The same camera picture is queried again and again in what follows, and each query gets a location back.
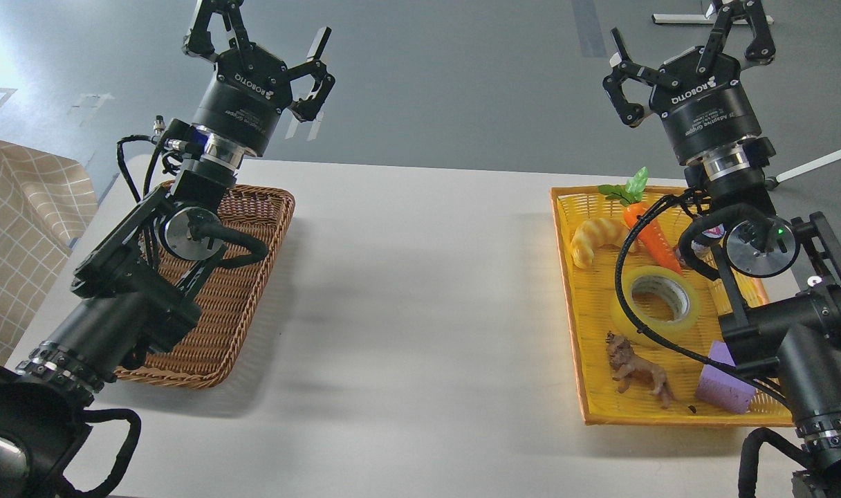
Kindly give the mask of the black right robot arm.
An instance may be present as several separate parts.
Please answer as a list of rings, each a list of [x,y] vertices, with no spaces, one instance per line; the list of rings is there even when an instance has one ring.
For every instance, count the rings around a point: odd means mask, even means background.
[[[659,67],[631,59],[617,29],[604,78],[622,122],[658,116],[688,188],[656,201],[630,229],[616,262],[616,299],[636,332],[714,367],[787,407],[796,444],[768,428],[744,439],[739,496],[756,494],[765,443],[796,461],[795,497],[841,497],[841,245],[821,212],[790,221],[769,196],[764,167],[775,149],[740,82],[777,54],[759,1],[714,1],[708,40]],[[730,312],[719,319],[733,366],[692,352],[645,324],[628,303],[629,247],[667,209],[698,208],[677,243],[684,264],[721,281]]]

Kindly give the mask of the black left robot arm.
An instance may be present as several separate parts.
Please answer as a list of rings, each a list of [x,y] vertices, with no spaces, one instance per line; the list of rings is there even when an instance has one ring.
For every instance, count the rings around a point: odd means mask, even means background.
[[[240,1],[199,1],[183,52],[213,76],[191,122],[157,116],[152,135],[171,187],[137,190],[136,207],[75,269],[80,303],[13,371],[0,366],[0,497],[107,497],[141,435],[130,409],[92,410],[117,368],[168,353],[196,327],[196,296],[215,269],[258,264],[270,247],[224,225],[219,205],[241,161],[261,157],[285,111],[313,122],[335,84],[323,61],[322,26],[306,61],[284,60],[250,41]]]

